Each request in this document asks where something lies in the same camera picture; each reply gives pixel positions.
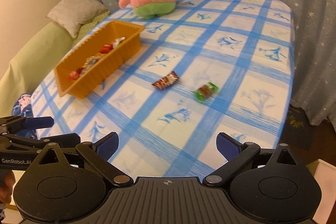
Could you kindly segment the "person's left hand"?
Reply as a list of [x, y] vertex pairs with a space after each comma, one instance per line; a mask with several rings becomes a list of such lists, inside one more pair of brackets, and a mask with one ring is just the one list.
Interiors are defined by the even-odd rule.
[[3, 183], [4, 185], [0, 189], [1, 203], [8, 204], [11, 203], [13, 186], [15, 184], [15, 175], [12, 170], [6, 175]]

